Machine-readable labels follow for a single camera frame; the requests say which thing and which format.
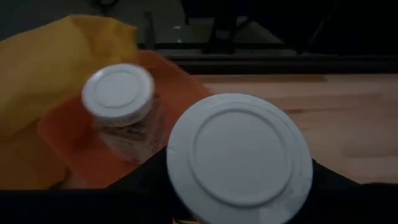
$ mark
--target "white jar lid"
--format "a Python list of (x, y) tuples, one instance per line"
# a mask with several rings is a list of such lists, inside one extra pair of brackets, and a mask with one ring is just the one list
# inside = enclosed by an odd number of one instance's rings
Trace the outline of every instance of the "white jar lid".
[(154, 81), (143, 68), (119, 64), (103, 68), (86, 82), (82, 100), (103, 126), (126, 126), (150, 110)]
[(284, 223), (312, 183), (307, 143), (293, 121), (255, 96), (227, 93), (191, 106), (167, 147), (171, 182), (207, 223)]

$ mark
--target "plastic lid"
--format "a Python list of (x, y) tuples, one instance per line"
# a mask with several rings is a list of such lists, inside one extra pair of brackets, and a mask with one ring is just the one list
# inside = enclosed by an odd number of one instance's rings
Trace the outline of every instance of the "plastic lid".
[(312, 160), (302, 133), (274, 105), (239, 93), (191, 106), (167, 147), (172, 184), (208, 223), (284, 223), (305, 202)]
[(125, 126), (150, 110), (154, 81), (141, 67), (112, 65), (96, 72), (83, 89), (83, 104), (103, 126)]

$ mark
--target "glass jar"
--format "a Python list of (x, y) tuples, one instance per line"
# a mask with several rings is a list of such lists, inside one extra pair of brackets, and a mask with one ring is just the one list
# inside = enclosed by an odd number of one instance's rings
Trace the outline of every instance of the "glass jar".
[(86, 82), (82, 100), (99, 136), (121, 159), (142, 164), (164, 145), (162, 102), (145, 69), (103, 68)]

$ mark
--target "floor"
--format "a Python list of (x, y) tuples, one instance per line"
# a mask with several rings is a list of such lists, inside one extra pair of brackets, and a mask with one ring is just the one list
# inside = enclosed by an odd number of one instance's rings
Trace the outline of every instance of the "floor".
[[(119, 0), (110, 10), (110, 17), (133, 26), (145, 27), (144, 12), (152, 12), (156, 42), (206, 42), (213, 19), (193, 19), (185, 25), (180, 0)], [(19, 0), (0, 2), (0, 40), (24, 32), (70, 14), (101, 15), (90, 0)], [(144, 41), (144, 29), (139, 29), (137, 41)], [(256, 23), (236, 35), (237, 42), (280, 42)]]

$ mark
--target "metal frame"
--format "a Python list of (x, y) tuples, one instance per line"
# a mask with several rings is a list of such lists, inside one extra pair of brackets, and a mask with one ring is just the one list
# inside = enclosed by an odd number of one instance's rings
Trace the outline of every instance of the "metal frame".
[(398, 73), (398, 56), (166, 55), (192, 75)]

